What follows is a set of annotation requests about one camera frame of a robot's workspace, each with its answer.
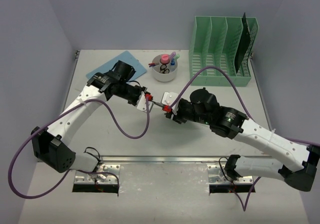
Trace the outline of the blue clipboard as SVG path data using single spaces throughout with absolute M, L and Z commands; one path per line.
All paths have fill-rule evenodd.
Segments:
M 105 73 L 105 72 L 109 71 L 110 69 L 113 68 L 113 66 L 115 65 L 115 63 L 117 61 L 123 61 L 123 62 L 131 65 L 135 69 L 135 74 L 133 75 L 133 77 L 130 80 L 136 80 L 140 76 L 144 75 L 147 72 L 146 68 L 143 67 L 142 64 L 128 50 L 126 50 L 126 51 L 122 52 L 121 54 L 119 54 L 118 56 L 112 58 L 111 60 L 109 60 L 105 64 L 101 65 L 100 67 L 98 67 L 98 68 L 94 69 L 93 71 L 89 72 L 88 74 L 86 74 L 85 75 L 86 78 L 90 79 L 97 72 Z

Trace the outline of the black handled scissors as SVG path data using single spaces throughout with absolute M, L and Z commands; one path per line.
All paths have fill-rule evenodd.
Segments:
M 168 73 L 170 73 L 170 69 L 167 67 L 166 64 L 161 64 L 159 70 L 160 70 L 159 72 L 160 72 L 161 74 L 168 74 Z

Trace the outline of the pink glue bottle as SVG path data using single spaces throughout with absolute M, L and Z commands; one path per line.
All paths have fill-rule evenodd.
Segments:
M 163 54 L 163 55 L 160 57 L 160 63 L 161 63 L 161 64 L 164 64 L 164 65 L 170 63 L 170 56 L 167 55 L 167 54 Z

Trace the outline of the small clear spray bottle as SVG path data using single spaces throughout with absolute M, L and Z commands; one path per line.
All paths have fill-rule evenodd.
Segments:
M 175 59 L 173 58 L 170 63 L 171 63 L 170 64 L 170 70 L 174 71 L 174 69 L 175 69 Z

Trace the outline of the black clipboard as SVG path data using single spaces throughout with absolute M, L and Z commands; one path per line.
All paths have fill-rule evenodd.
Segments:
M 236 73 L 238 73 L 238 71 L 243 66 L 243 64 L 248 60 L 247 50 L 251 42 L 250 30 L 249 30 L 249 26 L 246 18 L 246 13 L 243 14 L 241 21 L 242 21 L 243 29 L 242 29 L 240 41 L 238 44 L 238 49 L 236 51 L 236 56 L 234 59 L 234 63 L 235 63 L 234 66 L 235 66 Z

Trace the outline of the green clipboard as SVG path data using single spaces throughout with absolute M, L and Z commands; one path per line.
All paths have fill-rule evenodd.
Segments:
M 160 108 L 164 108 L 164 106 L 165 106 L 164 104 L 159 103 L 159 102 L 155 102 L 154 100 L 152 101 L 152 103 L 153 103 L 154 105 L 160 107 Z

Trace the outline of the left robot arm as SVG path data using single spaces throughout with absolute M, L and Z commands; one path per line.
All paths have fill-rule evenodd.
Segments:
M 104 168 L 98 165 L 98 159 L 90 154 L 77 154 L 68 146 L 82 124 L 112 96 L 126 100 L 140 111 L 150 112 L 151 104 L 146 101 L 146 87 L 128 83 L 135 72 L 133 66 L 122 61 L 118 61 L 106 73 L 97 72 L 62 112 L 60 119 L 44 128 L 35 127 L 32 130 L 31 142 L 35 157 L 59 173 L 69 169 L 83 170 L 92 180 L 101 179 Z

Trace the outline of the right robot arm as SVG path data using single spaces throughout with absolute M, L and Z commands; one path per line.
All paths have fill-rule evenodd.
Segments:
M 181 124 L 186 121 L 208 125 L 216 135 L 250 145 L 268 158 L 248 158 L 230 155 L 223 168 L 227 180 L 235 181 L 244 176 L 277 179 L 303 192 L 312 189 L 320 149 L 303 146 L 265 129 L 243 112 L 221 106 L 216 96 L 205 88 L 191 93 L 189 100 L 177 93 L 166 92 L 161 103 L 166 117 Z

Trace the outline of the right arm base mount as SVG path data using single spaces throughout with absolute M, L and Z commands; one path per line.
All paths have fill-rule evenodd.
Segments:
M 224 162 L 221 163 L 221 166 L 218 162 L 207 164 L 209 193 L 231 193 L 232 190 L 236 193 L 248 193 L 254 183 L 254 178 L 246 176 L 231 182 L 228 176 L 226 179 L 223 175 L 221 167 L 224 168 L 224 166 Z

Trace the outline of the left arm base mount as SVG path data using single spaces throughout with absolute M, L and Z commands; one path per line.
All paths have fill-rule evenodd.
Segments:
M 114 161 L 101 161 L 94 174 L 76 171 L 72 191 L 74 193 L 119 194 L 121 164 Z

